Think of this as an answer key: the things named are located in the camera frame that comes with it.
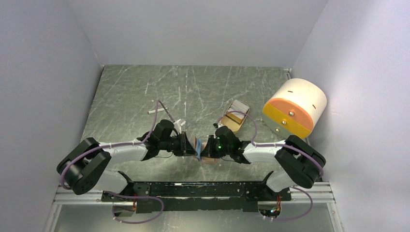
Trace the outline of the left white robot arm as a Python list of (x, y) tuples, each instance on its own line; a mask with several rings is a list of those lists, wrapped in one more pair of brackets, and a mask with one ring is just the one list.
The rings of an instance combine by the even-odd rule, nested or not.
[(82, 195), (92, 189), (107, 190), (122, 201), (134, 194), (131, 180), (122, 172), (112, 172), (114, 164), (145, 161), (167, 151), (176, 157), (197, 157), (202, 143), (188, 140), (178, 122), (163, 119), (142, 137), (115, 144), (99, 143), (94, 138), (84, 139), (58, 165), (62, 187)]

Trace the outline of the brown leather card holder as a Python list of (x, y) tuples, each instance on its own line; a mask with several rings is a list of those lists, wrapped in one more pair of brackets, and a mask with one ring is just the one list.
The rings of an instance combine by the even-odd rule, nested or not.
[(209, 135), (206, 142), (197, 137), (194, 138), (194, 150), (196, 152), (194, 156), (199, 162), (216, 163), (221, 158), (219, 149), (220, 145), (215, 135)]

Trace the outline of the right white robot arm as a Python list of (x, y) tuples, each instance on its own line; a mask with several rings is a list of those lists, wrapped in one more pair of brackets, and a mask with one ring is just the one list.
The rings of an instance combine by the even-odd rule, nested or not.
[(266, 200), (273, 200), (289, 187), (312, 188), (323, 176), (326, 164), (323, 155), (296, 135), (276, 143), (256, 143), (240, 140), (226, 126), (219, 127), (205, 144), (196, 140), (195, 152), (199, 159), (229, 156), (240, 164), (278, 163), (281, 170), (268, 174), (261, 187), (261, 195)]

